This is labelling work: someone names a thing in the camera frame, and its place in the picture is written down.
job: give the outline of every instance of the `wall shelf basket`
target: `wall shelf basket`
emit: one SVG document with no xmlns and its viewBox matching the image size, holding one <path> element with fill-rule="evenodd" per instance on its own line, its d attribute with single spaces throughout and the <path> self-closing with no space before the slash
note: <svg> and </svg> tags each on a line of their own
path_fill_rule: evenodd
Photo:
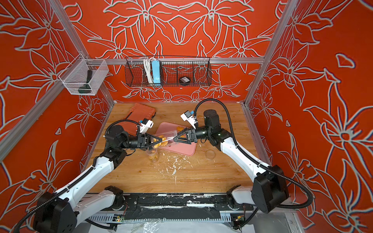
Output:
<svg viewBox="0 0 373 233">
<path fill-rule="evenodd" d="M 159 61 L 160 83 L 148 82 L 144 59 L 152 57 Z M 209 57 L 126 57 L 125 75 L 128 86 L 210 86 L 212 80 Z"/>
</svg>

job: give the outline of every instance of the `orange plastic case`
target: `orange plastic case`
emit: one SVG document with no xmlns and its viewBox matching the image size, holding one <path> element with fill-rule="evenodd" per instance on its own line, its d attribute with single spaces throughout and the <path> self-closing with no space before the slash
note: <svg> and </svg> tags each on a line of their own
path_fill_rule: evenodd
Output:
<svg viewBox="0 0 373 233">
<path fill-rule="evenodd" d="M 152 107 L 135 103 L 135 105 L 130 109 L 129 113 L 123 119 L 134 120 L 139 122 L 144 120 L 144 118 L 151 120 L 156 114 L 156 110 Z M 120 122 L 118 125 L 121 125 L 125 131 L 131 135 L 136 135 L 137 126 L 131 122 Z"/>
</svg>

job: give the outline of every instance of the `clear plastic cup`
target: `clear plastic cup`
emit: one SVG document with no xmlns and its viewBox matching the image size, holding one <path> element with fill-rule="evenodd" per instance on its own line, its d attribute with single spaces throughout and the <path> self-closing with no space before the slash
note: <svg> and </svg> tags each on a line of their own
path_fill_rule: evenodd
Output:
<svg viewBox="0 0 373 233">
<path fill-rule="evenodd" d="M 158 149 L 157 148 L 149 148 L 146 150 L 146 154 L 149 156 L 150 161 L 156 162 L 159 159 Z"/>
</svg>

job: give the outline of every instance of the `wooden table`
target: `wooden table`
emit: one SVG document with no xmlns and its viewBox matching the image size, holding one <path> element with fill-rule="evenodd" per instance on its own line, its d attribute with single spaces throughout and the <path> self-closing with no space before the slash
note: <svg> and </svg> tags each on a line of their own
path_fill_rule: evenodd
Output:
<svg viewBox="0 0 373 233">
<path fill-rule="evenodd" d="M 156 109 L 152 119 L 154 126 L 147 132 L 154 134 L 161 122 L 171 122 L 190 126 L 180 115 L 186 110 L 194 110 L 196 103 L 145 103 Z M 127 115 L 133 103 L 117 103 L 109 116 L 105 129 L 114 121 Z M 233 124 L 237 141 L 248 151 L 257 156 L 251 134 L 246 124 L 242 107 L 238 103 L 226 104 Z M 220 104 L 204 103 L 200 105 L 197 119 L 204 124 L 203 112 L 215 109 L 219 114 L 222 128 L 229 131 L 226 113 Z M 105 130 L 101 133 L 88 166 L 93 158 L 99 156 L 105 147 Z M 206 158 L 206 151 L 213 150 L 216 156 L 213 160 Z M 220 193 L 226 192 L 235 185 L 252 186 L 249 176 L 226 154 L 213 147 L 208 141 L 198 141 L 195 154 L 182 154 L 159 149 L 160 158 L 151 162 L 145 151 L 136 152 L 126 157 L 114 171 L 101 179 L 90 192 L 101 192 L 105 187 L 113 185 L 129 193 Z"/>
</svg>

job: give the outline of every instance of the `orange floral wall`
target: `orange floral wall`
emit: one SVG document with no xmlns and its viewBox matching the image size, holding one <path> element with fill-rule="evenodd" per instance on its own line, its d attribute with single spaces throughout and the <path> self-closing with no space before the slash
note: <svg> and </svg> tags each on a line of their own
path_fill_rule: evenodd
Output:
<svg viewBox="0 0 373 233">
<path fill-rule="evenodd" d="M 301 0 L 250 102 L 273 164 L 314 194 L 306 232 L 373 231 L 371 22 L 371 1 Z"/>
<path fill-rule="evenodd" d="M 78 54 L 45 0 L 0 3 L 0 140 Z M 63 90 L 0 163 L 0 232 L 83 169 L 110 106 Z M 35 232 L 29 219 L 21 232 Z"/>
<path fill-rule="evenodd" d="M 0 3 L 0 140 L 78 54 L 69 41 L 46 1 Z"/>
<path fill-rule="evenodd" d="M 92 58 L 142 55 L 264 56 L 285 0 L 61 0 Z M 259 64 L 213 66 L 210 87 L 129 87 L 124 67 L 105 84 L 117 101 L 244 100 Z"/>
</svg>

